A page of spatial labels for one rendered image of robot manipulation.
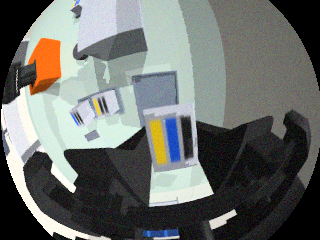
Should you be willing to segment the grey flat panel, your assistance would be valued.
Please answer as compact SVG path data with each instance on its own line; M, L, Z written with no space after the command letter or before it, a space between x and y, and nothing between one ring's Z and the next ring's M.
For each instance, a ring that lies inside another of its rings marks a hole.
M311 149L297 176L305 189L320 148L320 91L307 49L269 0L208 0L225 57L223 128L272 116L271 132L284 139L285 112L307 117Z

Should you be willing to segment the dark grey cylinder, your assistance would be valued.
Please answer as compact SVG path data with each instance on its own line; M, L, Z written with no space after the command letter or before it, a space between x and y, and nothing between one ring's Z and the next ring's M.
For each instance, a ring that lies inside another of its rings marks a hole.
M84 55L84 53L77 53L77 44L75 45L75 48L73 48L72 51L72 55L73 55L73 59L77 59L77 60L85 60L87 59L88 55Z

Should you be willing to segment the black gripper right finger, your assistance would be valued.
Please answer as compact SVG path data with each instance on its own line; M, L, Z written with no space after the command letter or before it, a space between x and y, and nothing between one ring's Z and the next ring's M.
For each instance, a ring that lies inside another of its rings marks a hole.
M245 144L263 133L271 132L272 116L260 117L239 127L228 129L196 120L197 160L207 176L213 193L227 188L229 176L235 169Z

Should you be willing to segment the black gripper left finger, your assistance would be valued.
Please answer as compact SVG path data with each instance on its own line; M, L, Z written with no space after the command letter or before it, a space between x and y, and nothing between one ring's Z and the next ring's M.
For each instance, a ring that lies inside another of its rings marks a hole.
M152 156L145 127L116 148L68 148L64 157L77 175L113 177L140 207L149 207Z

